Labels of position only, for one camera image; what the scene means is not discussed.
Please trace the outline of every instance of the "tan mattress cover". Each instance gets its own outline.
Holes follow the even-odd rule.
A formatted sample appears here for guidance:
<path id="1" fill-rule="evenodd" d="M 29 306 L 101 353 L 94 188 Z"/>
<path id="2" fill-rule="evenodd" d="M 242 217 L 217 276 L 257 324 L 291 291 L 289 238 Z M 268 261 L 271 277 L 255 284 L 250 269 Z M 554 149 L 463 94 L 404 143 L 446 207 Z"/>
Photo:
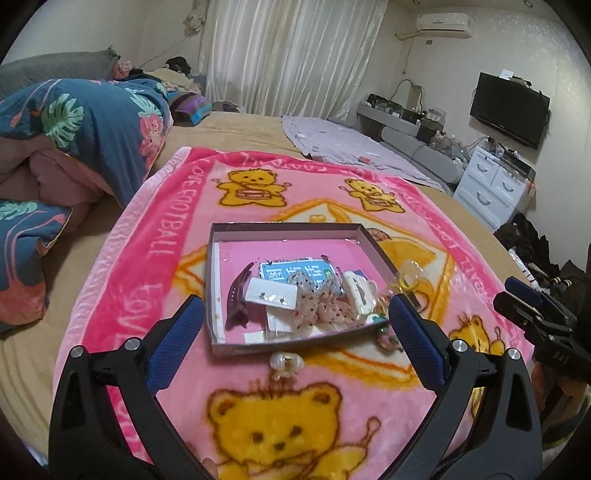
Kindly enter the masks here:
<path id="1" fill-rule="evenodd" d="M 186 145 L 301 158 L 299 150 L 284 135 L 279 118 L 212 112 L 194 128 L 173 127 L 155 169 Z M 420 189 L 466 234 L 501 280 L 521 275 L 500 243 L 464 207 L 442 192 L 429 187 Z M 120 214 L 115 200 L 105 197 L 74 234 L 56 242 L 43 259 L 51 302 L 45 317 L 4 334 L 0 340 L 0 408 L 17 434 L 45 454 L 53 369 L 61 339 L 76 297 Z"/>

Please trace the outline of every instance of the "television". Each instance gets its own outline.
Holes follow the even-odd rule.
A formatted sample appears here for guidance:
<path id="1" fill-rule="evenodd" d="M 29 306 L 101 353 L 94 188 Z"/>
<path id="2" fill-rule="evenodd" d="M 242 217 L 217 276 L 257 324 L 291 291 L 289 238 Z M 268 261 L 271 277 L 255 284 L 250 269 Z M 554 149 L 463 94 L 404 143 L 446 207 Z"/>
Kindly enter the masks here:
<path id="1" fill-rule="evenodd" d="M 550 118 L 550 98 L 526 86 L 481 73 L 470 115 L 535 150 Z"/>

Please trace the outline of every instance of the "white wall-mounted air conditioner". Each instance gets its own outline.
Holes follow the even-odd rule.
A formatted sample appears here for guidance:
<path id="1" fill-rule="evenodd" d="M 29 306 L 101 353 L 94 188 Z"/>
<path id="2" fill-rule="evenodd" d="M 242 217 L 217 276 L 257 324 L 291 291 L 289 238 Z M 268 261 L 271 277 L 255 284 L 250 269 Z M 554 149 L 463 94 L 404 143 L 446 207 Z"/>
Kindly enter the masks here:
<path id="1" fill-rule="evenodd" d="M 468 14 L 423 14 L 417 17 L 417 30 L 430 37 L 470 38 L 474 20 Z"/>

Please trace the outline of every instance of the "pink blanket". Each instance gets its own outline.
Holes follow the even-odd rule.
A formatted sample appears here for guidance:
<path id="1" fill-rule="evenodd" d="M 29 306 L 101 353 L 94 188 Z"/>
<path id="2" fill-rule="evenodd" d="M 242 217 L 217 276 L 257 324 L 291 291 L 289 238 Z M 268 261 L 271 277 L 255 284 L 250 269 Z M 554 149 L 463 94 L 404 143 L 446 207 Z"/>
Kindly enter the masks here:
<path id="1" fill-rule="evenodd" d="M 126 208 L 80 293 L 54 382 L 74 345 L 118 348 L 204 295 L 212 222 L 352 222 L 369 229 L 395 265 L 427 273 L 421 314 L 482 352 L 532 347 L 492 310 L 502 284 L 477 250 L 416 187 L 355 167 L 258 152 L 182 148 Z M 404 353 L 375 334 L 299 352 L 306 366 L 282 392 L 268 386 L 268 355 L 216 359 L 203 329 L 158 400 L 199 458 L 220 478 L 377 478 L 408 442 L 434 394 Z M 132 452 L 148 459 L 117 392 L 115 411 Z M 475 391 L 452 447 L 467 435 Z"/>

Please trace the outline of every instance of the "white wall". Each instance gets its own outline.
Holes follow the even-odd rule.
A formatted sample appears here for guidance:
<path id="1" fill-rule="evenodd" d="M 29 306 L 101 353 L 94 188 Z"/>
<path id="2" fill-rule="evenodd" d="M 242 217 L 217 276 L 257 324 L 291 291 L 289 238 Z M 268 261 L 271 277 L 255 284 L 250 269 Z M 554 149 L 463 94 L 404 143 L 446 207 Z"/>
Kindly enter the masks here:
<path id="1" fill-rule="evenodd" d="M 113 45 L 138 62 L 152 0 L 48 0 L 29 20 L 3 63 L 44 53 L 99 51 Z"/>
<path id="2" fill-rule="evenodd" d="M 194 8 L 205 14 L 206 2 L 204 0 L 156 0 L 152 4 L 145 25 L 139 64 L 160 55 L 164 50 L 166 52 L 149 61 L 142 67 L 144 70 L 158 69 L 164 66 L 166 60 L 180 56 L 186 58 L 192 72 L 197 73 L 195 67 L 202 34 L 183 41 L 189 33 L 184 21 Z M 180 45 L 170 48 L 180 41 L 183 41 Z"/>
<path id="3" fill-rule="evenodd" d="M 389 2 L 384 19 L 375 40 L 374 49 L 369 56 L 365 74 L 359 84 L 353 106 L 347 117 L 347 124 L 353 125 L 356 120 L 357 104 L 367 100 L 370 93 L 386 98 L 393 94 L 392 83 L 400 77 L 397 71 L 398 56 L 403 48 L 403 42 L 394 37 L 394 33 L 409 33 L 414 30 L 415 16 L 400 8 L 394 2 Z"/>
<path id="4" fill-rule="evenodd" d="M 591 242 L 591 67 L 562 25 L 504 10 L 439 11 L 444 10 L 469 13 L 475 20 L 474 37 L 432 38 L 432 45 L 417 37 L 408 77 L 423 86 L 426 108 L 447 112 L 447 134 L 455 134 L 464 145 L 483 135 L 506 138 L 469 115 L 480 72 L 512 70 L 550 97 L 552 116 L 540 149 L 505 144 L 537 172 L 537 195 L 526 216 L 540 235 L 548 236 L 551 259 L 562 265 L 571 258 L 584 269 Z M 399 72 L 404 56 L 401 52 Z M 395 100 L 406 98 L 407 85 L 402 84 Z"/>

